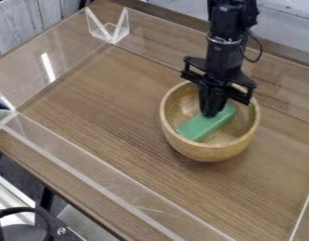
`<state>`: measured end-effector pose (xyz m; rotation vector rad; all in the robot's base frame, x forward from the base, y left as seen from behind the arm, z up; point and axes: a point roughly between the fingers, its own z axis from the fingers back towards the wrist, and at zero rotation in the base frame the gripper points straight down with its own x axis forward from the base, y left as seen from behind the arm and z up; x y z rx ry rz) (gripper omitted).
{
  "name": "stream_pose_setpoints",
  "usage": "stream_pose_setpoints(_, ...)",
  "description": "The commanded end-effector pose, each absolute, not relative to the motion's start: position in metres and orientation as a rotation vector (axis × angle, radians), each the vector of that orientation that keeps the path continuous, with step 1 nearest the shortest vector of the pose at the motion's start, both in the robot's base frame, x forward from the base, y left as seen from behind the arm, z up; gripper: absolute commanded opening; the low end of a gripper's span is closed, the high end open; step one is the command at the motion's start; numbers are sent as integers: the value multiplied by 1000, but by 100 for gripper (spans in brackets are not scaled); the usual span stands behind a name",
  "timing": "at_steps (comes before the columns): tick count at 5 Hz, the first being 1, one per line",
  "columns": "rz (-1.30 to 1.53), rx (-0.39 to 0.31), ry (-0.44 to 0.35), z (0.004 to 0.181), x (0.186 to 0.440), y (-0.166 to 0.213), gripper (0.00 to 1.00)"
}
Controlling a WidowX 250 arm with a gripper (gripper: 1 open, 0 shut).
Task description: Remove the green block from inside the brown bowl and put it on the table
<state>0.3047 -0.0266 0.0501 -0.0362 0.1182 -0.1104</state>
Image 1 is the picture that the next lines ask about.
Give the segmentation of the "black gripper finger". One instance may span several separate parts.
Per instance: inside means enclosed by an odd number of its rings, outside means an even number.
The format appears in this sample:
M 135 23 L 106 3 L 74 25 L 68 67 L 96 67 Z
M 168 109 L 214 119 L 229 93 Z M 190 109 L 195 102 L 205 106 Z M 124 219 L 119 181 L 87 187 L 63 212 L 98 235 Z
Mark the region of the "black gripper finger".
M 230 99 L 230 93 L 225 88 L 215 87 L 213 90 L 213 115 L 217 116 L 218 113 L 225 109 L 227 101 Z
M 199 85 L 199 100 L 201 100 L 201 110 L 206 117 L 217 116 L 217 87 L 211 86 L 205 81 Z

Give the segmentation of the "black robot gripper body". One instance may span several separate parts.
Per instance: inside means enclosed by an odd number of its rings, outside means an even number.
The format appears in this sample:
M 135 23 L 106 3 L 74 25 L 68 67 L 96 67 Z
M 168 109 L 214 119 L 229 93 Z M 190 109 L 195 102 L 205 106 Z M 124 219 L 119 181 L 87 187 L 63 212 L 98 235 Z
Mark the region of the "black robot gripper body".
M 242 71 L 246 41 L 209 38 L 209 43 L 206 58 L 186 56 L 182 77 L 195 83 L 198 88 L 202 81 L 214 87 L 225 88 L 230 99 L 250 104 L 257 83 Z

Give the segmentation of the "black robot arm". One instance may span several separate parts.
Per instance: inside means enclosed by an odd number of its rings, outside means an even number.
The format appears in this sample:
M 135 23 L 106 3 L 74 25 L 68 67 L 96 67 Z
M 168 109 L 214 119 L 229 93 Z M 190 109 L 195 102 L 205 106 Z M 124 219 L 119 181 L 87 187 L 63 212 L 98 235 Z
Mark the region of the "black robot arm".
M 187 56 L 182 77 L 199 88 L 201 111 L 213 118 L 230 99 L 250 104 L 257 83 L 243 72 L 251 28 L 257 25 L 257 0 L 209 0 L 210 33 L 205 58 Z

